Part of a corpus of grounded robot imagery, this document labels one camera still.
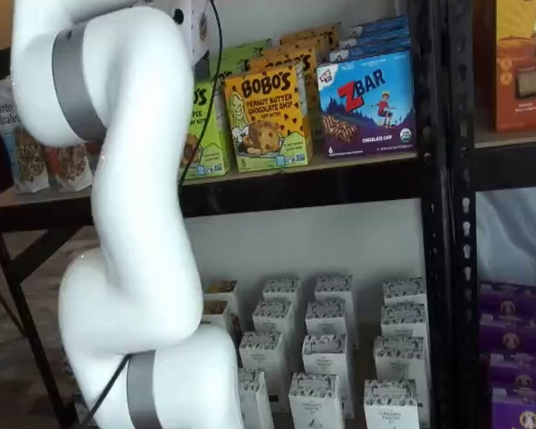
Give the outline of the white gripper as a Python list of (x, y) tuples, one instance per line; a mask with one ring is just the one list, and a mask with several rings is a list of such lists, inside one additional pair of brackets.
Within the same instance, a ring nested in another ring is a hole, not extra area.
[(209, 2), (206, 0), (184, 0), (177, 3), (177, 22), (188, 47), (195, 81), (210, 79), (209, 72)]

